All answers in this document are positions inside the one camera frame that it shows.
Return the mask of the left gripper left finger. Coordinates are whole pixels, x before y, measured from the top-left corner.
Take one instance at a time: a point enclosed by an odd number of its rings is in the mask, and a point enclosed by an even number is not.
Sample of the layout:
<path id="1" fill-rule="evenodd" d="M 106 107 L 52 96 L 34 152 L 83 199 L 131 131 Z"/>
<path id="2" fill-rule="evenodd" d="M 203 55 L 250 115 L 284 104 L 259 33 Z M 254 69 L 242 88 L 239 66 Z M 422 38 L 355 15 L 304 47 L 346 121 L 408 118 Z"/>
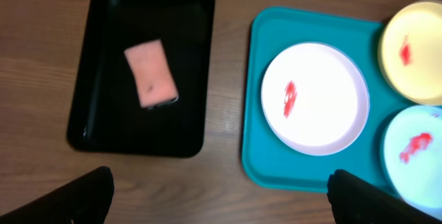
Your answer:
<path id="1" fill-rule="evenodd" d="M 2 223 L 103 224 L 114 195 L 109 167 L 101 166 L 1 216 Z"/>

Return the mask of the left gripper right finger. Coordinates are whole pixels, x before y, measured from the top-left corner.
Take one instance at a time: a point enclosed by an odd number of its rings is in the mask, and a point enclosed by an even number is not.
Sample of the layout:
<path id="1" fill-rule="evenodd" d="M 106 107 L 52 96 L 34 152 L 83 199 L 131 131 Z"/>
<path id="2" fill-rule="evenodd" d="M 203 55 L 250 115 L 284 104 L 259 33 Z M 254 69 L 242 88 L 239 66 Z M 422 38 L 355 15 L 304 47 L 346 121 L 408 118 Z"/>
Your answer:
<path id="1" fill-rule="evenodd" d="M 441 224 L 342 169 L 330 175 L 327 198 L 336 224 Z"/>

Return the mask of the white plate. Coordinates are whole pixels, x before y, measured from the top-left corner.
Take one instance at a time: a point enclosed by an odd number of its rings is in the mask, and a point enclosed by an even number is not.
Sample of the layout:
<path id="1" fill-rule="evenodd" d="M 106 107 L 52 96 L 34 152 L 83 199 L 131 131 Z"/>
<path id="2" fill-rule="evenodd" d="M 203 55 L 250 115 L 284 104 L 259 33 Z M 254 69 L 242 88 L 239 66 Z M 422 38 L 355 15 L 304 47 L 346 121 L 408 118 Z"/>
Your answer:
<path id="1" fill-rule="evenodd" d="M 317 42 L 279 53 L 263 75 L 260 97 L 275 135 L 310 156 L 348 148 L 369 116 L 369 92 L 360 69 L 345 53 Z"/>

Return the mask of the pink sponge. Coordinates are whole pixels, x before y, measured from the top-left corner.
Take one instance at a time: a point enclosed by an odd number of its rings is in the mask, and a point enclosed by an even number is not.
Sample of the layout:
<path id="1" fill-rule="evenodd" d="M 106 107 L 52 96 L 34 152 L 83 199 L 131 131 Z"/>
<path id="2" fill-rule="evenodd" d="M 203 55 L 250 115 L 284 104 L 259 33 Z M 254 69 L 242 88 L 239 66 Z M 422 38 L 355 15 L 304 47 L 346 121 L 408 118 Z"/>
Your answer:
<path id="1" fill-rule="evenodd" d="M 152 108 L 179 98 L 160 39 L 127 48 L 124 55 L 135 79 L 142 108 Z"/>

